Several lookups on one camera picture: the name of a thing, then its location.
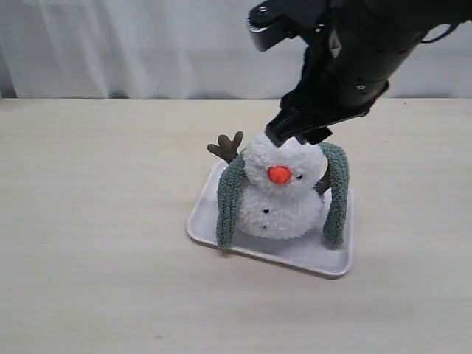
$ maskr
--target orange carrot nose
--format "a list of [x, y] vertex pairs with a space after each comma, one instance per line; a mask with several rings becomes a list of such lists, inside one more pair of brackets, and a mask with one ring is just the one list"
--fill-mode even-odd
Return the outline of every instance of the orange carrot nose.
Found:
[[284, 184], [292, 176], [292, 172], [286, 166], [269, 167], [267, 173], [269, 179], [275, 184]]

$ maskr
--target plush toy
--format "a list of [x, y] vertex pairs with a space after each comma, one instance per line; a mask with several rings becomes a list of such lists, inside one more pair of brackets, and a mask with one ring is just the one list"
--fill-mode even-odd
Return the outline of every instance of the plush toy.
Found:
[[[302, 236], [321, 222], [330, 188], [323, 238], [327, 246], [340, 246], [350, 178], [344, 151], [332, 143], [300, 144], [295, 138], [277, 148], [260, 133], [238, 153], [242, 140], [238, 131], [233, 141], [220, 135], [218, 145], [207, 147], [228, 163], [218, 183], [218, 246], [229, 248], [235, 229], [279, 240]], [[320, 178], [325, 157], [328, 169]]]

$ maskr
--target white plastic tray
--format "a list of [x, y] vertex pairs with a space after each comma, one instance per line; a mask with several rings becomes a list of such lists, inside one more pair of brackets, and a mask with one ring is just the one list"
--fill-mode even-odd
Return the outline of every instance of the white plastic tray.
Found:
[[[187, 221], [188, 235], [197, 243], [212, 248], [217, 248], [215, 230], [218, 206], [216, 192], [220, 175], [226, 166], [227, 163], [223, 161], [213, 166]], [[230, 251], [328, 278], [342, 277], [353, 264], [354, 194], [352, 190], [349, 191], [348, 198], [344, 245], [339, 249], [329, 250], [323, 246], [320, 227], [320, 229], [312, 229], [305, 235], [291, 240], [262, 239], [248, 236], [236, 230]], [[326, 192], [325, 200], [324, 219], [331, 202], [330, 191]]]

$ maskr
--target snowman body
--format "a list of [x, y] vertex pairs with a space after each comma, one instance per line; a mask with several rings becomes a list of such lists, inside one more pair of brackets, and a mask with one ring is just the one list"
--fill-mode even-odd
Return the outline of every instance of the snowman body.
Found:
[[319, 226], [324, 200], [315, 191], [323, 152], [295, 139], [276, 148], [265, 134], [243, 151], [245, 178], [235, 227], [255, 237], [289, 239]]

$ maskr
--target snowman plush toy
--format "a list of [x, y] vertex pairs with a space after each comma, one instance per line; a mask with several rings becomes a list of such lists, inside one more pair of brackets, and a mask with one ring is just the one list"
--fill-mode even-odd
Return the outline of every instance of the snowman plush toy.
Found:
[[229, 248], [236, 229], [278, 240], [303, 236], [322, 222], [329, 189], [323, 241], [330, 248], [342, 245], [350, 178], [343, 149], [329, 142], [300, 144], [295, 138], [277, 148], [259, 133], [238, 153], [242, 139], [241, 131], [233, 140], [220, 135], [218, 145], [207, 147], [228, 163], [218, 182], [218, 246]]

